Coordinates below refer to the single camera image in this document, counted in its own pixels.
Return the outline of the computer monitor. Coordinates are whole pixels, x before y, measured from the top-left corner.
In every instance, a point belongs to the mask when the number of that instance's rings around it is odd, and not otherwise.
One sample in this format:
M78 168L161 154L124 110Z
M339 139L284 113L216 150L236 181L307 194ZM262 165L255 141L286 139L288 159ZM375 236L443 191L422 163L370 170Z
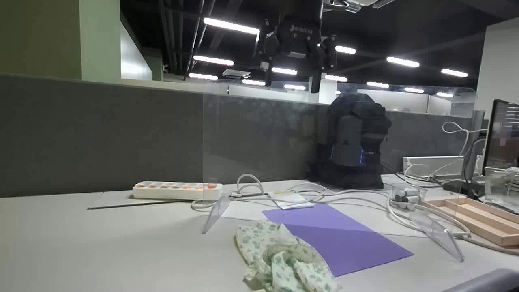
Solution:
M519 167L519 105L495 99L489 121L484 168Z

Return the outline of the white adapter plugs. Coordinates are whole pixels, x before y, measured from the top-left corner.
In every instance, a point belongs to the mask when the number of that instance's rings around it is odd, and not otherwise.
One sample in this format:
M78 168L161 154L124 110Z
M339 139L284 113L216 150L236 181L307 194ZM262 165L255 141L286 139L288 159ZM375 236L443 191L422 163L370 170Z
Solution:
M414 209L424 199L424 189L416 186L396 188L391 206L398 209Z

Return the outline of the clear glass barrier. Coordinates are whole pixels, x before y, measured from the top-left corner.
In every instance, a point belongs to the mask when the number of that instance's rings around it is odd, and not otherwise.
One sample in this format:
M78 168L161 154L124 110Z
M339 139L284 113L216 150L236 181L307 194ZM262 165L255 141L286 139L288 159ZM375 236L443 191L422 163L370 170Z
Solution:
M380 189L382 175L425 144L421 121L348 92L328 105L219 99L205 103L203 175L231 181L304 178L327 186Z

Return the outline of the white power strip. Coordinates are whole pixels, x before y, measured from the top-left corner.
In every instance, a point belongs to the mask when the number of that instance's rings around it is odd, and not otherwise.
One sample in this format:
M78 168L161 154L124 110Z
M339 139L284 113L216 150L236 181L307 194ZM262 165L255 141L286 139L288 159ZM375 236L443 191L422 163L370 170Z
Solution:
M223 194L221 183L200 181L140 181L132 194L143 199L206 199L215 201Z

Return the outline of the wooden tray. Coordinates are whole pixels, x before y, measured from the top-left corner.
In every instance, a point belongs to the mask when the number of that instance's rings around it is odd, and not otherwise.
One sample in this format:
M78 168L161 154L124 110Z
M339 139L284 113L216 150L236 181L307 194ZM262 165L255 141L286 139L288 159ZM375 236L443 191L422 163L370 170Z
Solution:
M434 199L429 206L466 223L469 230L498 246L519 246L519 215L469 197Z

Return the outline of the grey partition wall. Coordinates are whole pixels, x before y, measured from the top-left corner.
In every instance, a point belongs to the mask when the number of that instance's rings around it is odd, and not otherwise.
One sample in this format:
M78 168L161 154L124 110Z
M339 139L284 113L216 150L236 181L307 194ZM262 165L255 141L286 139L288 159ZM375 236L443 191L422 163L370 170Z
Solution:
M0 76L0 194L127 189L142 180L304 178L320 103Z

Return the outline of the purple paper sheet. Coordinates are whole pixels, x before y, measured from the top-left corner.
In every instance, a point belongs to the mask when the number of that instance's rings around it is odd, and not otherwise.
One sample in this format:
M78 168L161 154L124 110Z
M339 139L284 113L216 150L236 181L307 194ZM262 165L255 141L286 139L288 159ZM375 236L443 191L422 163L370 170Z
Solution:
M328 204L289 210L271 209L265 215L310 243L325 257L335 275L411 256L404 246Z

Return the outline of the white green patterned cloth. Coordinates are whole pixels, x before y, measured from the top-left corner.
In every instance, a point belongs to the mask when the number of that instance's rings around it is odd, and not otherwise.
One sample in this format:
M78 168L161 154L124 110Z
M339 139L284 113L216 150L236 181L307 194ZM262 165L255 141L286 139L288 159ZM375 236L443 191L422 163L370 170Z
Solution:
M234 243L254 292L344 292L325 257L286 225L241 225Z

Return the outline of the black backpack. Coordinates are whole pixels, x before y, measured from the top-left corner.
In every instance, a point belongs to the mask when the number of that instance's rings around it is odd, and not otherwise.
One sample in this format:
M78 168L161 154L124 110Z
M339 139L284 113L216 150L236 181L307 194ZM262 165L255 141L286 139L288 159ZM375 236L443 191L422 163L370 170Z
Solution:
M318 142L309 176L359 189L382 189L382 142L391 128L387 108L369 94L348 92L327 111L327 136Z

